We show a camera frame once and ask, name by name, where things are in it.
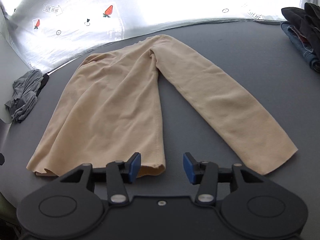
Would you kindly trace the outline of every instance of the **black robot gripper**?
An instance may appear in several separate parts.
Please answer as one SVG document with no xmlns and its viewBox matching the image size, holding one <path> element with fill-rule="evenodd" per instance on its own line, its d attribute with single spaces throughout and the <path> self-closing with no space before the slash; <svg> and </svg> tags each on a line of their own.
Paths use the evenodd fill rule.
<svg viewBox="0 0 320 240">
<path fill-rule="evenodd" d="M 134 182 L 140 153 L 127 162 L 105 168 L 84 163 L 25 197 L 17 217 L 27 240 L 297 240 L 308 217 L 295 194 L 242 164 L 231 169 L 197 162 L 183 155 L 192 184 L 200 184 L 195 200 L 189 196 L 134 196 L 124 183 Z M 105 182 L 108 199 L 94 194 Z M 217 200 L 218 183 L 230 184 L 230 195 Z"/>
</svg>

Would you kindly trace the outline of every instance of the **arrow sign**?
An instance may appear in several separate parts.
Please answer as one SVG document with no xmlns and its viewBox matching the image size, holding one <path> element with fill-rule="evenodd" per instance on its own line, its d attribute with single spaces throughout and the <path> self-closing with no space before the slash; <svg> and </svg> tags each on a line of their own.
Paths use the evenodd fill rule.
<svg viewBox="0 0 320 240">
<path fill-rule="evenodd" d="M 49 4 L 44 4 L 42 11 L 44 12 L 48 12 L 48 13 L 54 13 L 56 16 L 60 15 L 63 13 L 60 5 L 58 5 L 58 7 L 53 6 L 53 5 L 49 5 Z"/>
</svg>

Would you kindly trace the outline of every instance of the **blue denim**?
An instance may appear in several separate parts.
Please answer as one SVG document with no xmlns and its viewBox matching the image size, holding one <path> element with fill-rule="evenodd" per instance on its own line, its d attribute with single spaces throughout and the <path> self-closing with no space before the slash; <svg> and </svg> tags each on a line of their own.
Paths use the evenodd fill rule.
<svg viewBox="0 0 320 240">
<path fill-rule="evenodd" d="M 294 26 L 290 22 L 283 22 L 281 28 L 285 34 L 289 37 L 290 41 L 298 49 L 304 60 L 309 64 L 310 68 L 320 72 L 320 61 L 316 54 L 314 54 L 313 48 L 310 43 L 303 42 L 297 33 L 294 31 Z"/>
</svg>

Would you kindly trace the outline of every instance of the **screw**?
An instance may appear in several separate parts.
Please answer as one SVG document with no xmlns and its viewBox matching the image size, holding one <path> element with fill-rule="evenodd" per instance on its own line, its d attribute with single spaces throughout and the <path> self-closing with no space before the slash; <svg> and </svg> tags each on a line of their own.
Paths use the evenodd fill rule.
<svg viewBox="0 0 320 240">
<path fill-rule="evenodd" d="M 159 206 L 164 206 L 164 205 L 166 205 L 166 201 L 164 201 L 164 200 L 160 200 L 160 201 L 158 201 L 158 205 Z"/>
<path fill-rule="evenodd" d="M 115 195 L 111 196 L 110 200 L 113 203 L 123 203 L 127 200 L 127 198 L 125 195 L 115 194 Z"/>
<path fill-rule="evenodd" d="M 214 200 L 214 196 L 210 194 L 201 194 L 198 196 L 198 200 L 201 202 L 211 202 L 212 200 Z"/>
</svg>

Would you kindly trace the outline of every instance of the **translucent plastic sheet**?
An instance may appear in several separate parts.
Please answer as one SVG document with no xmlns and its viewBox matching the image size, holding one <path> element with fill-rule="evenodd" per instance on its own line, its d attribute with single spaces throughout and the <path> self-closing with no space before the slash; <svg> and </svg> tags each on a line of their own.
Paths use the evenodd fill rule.
<svg viewBox="0 0 320 240">
<path fill-rule="evenodd" d="M 284 20 L 302 0 L 0 0 L 9 43 L 30 68 L 52 70 L 103 44 L 212 20 Z"/>
</svg>

